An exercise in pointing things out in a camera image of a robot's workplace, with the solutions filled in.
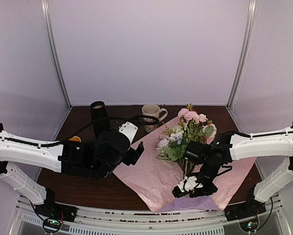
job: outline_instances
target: dark brown tabletop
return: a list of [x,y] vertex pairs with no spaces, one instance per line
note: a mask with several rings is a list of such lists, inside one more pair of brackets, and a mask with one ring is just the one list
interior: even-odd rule
[[[140,105],[133,106],[107,106],[110,116],[130,118],[133,115],[141,114]],[[168,110],[165,122],[177,116],[183,106],[162,106]],[[223,106],[195,106],[199,113],[204,113],[218,129],[218,133],[225,131],[237,131],[227,109]],[[73,107],[68,115],[57,139],[61,140],[70,135],[86,123],[91,121],[89,107]],[[121,122],[111,121],[112,126],[118,127]],[[140,128],[134,141],[141,139],[147,133]],[[95,139],[92,127],[87,128],[78,135],[82,141],[93,141]],[[254,165],[246,179],[233,196],[230,203],[244,201],[252,187],[261,181],[259,172]],[[142,199],[114,174],[106,179],[92,180],[75,176],[55,173],[42,169],[38,183],[51,188],[56,195],[56,201],[78,206],[96,207],[102,209],[118,210],[148,210]]]

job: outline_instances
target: flower bouquet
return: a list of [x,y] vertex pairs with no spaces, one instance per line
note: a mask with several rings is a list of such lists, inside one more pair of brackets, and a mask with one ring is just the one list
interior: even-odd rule
[[206,143],[209,138],[216,135],[216,126],[206,115],[198,114],[192,104],[187,105],[178,113],[179,123],[173,128],[166,126],[157,151],[163,160],[176,162],[183,171],[184,176],[189,175],[194,164],[183,158],[187,144],[190,141]]

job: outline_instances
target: white mug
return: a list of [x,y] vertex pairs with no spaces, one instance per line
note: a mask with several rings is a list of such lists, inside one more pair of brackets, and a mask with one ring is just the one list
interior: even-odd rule
[[[158,118],[160,121],[166,118],[168,112],[166,109],[161,109],[156,104],[146,104],[142,107],[142,114],[147,116],[153,116]],[[153,121],[152,119],[145,118],[145,121]],[[157,128],[157,125],[145,125],[144,126],[146,132],[154,131]]]

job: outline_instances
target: white backdrop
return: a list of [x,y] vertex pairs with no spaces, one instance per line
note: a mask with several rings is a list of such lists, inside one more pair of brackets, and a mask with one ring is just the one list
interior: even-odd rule
[[225,105],[248,0],[52,0],[72,105]]
[[[244,132],[282,129],[293,121],[293,1],[259,1],[251,51],[234,117]],[[268,176],[283,157],[258,158]],[[293,230],[293,182],[280,191]]]
[[[67,113],[56,80],[41,0],[0,0],[0,122],[12,134],[51,140]],[[21,165],[35,178],[39,167]],[[0,235],[19,193],[0,179]]]

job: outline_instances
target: pink tissue paper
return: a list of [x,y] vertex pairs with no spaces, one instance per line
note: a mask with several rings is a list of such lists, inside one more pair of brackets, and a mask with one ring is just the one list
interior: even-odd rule
[[[173,127],[177,125],[178,120],[178,117],[176,117],[166,125]],[[164,130],[165,126],[161,126],[132,145],[136,149],[139,143],[143,141],[145,147],[143,154],[135,165],[126,166],[125,164],[120,164],[113,171],[121,181],[141,197],[152,212],[160,211],[164,207],[170,207],[175,199],[171,191],[183,180],[180,167],[176,163],[161,160],[156,151],[159,136]],[[248,158],[234,161],[229,164],[233,166],[230,172],[215,178],[213,183],[219,190],[210,197],[221,210],[225,209],[232,196],[236,193],[255,160],[256,158]],[[196,166],[194,171],[197,172],[199,169],[200,166]],[[209,207],[205,208],[204,205],[197,206],[198,209],[215,209],[213,203]]]

